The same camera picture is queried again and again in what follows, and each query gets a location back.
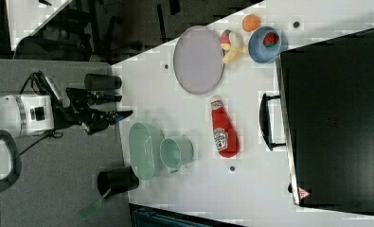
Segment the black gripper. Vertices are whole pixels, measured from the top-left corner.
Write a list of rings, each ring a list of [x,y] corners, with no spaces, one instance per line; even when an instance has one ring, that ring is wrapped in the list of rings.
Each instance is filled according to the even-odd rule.
[[[65,93],[69,99],[68,106],[64,106],[61,96],[57,96],[55,93],[50,95],[56,130],[79,125],[85,129],[87,134],[91,135],[104,131],[109,124],[114,125],[133,114],[132,110],[106,113],[92,108],[92,105],[120,102],[122,100],[120,95],[91,92],[78,88],[67,88]]]

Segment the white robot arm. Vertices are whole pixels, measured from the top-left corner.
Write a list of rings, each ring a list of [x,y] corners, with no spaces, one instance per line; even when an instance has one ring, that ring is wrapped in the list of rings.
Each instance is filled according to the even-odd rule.
[[[120,141],[118,122],[101,110],[60,119],[56,96],[0,96],[0,224],[10,207],[36,211],[66,184],[88,180]]]

